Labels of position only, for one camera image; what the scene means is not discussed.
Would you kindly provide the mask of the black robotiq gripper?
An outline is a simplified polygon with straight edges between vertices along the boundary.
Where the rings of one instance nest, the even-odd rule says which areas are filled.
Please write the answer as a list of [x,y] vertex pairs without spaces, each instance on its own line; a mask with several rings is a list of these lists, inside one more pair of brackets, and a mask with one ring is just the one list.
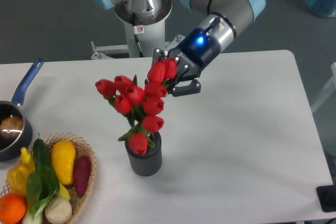
[[195,28],[176,47],[168,52],[155,48],[152,65],[157,61],[164,61],[168,57],[179,58],[177,63],[177,77],[179,81],[192,80],[187,86],[173,87],[168,94],[173,97],[197,94],[201,91],[201,84],[197,78],[206,66],[220,53],[220,46],[215,39],[206,34],[202,28]]

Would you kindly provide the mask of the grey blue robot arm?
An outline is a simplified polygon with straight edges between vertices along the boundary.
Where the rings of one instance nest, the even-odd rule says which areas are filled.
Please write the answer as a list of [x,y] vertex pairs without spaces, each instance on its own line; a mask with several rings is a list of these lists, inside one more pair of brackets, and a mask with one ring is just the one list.
[[161,84],[145,81],[145,90],[161,97],[199,93],[201,72],[264,10],[266,0],[180,0],[187,8],[203,13],[205,19],[167,52],[156,48],[150,73],[158,62],[167,61],[175,76]]

